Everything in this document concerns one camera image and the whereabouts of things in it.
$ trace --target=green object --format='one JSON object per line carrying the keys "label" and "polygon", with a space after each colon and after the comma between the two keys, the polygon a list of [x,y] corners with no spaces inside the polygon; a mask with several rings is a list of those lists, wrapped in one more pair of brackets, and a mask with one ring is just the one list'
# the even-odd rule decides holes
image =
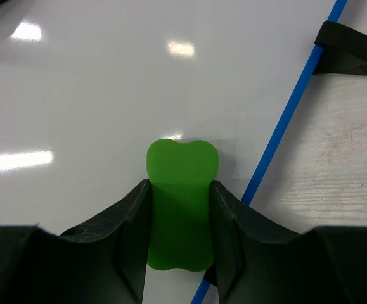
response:
{"label": "green object", "polygon": [[217,150],[207,141],[160,139],[149,147],[146,170],[153,201],[150,267],[201,271],[212,265],[209,187],[218,166]]}

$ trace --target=bone-shaped green object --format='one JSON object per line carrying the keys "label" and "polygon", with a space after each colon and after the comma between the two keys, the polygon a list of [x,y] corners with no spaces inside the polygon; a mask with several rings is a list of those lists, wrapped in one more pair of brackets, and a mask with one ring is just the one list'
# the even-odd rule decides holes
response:
{"label": "bone-shaped green object", "polygon": [[209,268],[209,187],[219,166],[206,141],[155,141],[146,154],[152,183],[153,220],[148,265],[157,270]]}

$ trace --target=scratched surface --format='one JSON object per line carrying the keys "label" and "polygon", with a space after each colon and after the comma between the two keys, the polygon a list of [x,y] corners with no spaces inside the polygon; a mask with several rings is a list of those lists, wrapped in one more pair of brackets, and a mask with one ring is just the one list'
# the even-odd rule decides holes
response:
{"label": "scratched surface", "polygon": [[[367,34],[367,1],[340,23]],[[298,232],[367,225],[367,77],[312,78],[252,206]]]}

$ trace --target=black binder clip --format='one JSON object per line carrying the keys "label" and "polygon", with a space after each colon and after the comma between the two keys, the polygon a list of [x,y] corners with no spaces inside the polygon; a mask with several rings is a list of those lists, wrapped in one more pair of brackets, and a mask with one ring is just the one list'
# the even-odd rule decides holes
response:
{"label": "black binder clip", "polygon": [[345,25],[325,21],[314,43],[324,48],[314,74],[367,76],[367,35]]}

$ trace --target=blue strip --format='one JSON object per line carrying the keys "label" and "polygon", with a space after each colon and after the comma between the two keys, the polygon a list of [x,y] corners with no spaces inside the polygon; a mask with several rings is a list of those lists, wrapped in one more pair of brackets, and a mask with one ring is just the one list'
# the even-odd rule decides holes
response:
{"label": "blue strip", "polygon": [[[330,16],[328,16],[329,21],[337,22],[341,16],[342,11],[345,8],[348,0],[337,0],[334,4],[333,9],[331,10]],[[316,68],[318,61],[320,60],[321,54],[323,53],[323,48],[320,46],[314,46],[312,52],[310,54],[309,59],[303,69],[302,74],[299,77],[299,80],[296,83],[296,86],[293,90],[292,95],[290,95],[289,101],[283,110],[283,113],[279,119],[278,124],[276,125],[275,130],[273,131],[272,137],[269,140],[265,152],[262,155],[261,160],[255,172],[242,196],[241,201],[246,204],[250,205],[252,199],[257,192],[259,184],[262,181],[262,178],[265,175],[265,172],[271,163],[272,157],[276,150],[278,149],[279,143],[286,131],[286,128],[292,119],[293,114],[295,113],[296,107],[299,104],[300,99],[310,81],[310,78]],[[204,297],[209,289],[210,284],[204,279],[200,283],[195,296],[193,297],[191,304],[202,304]]]}

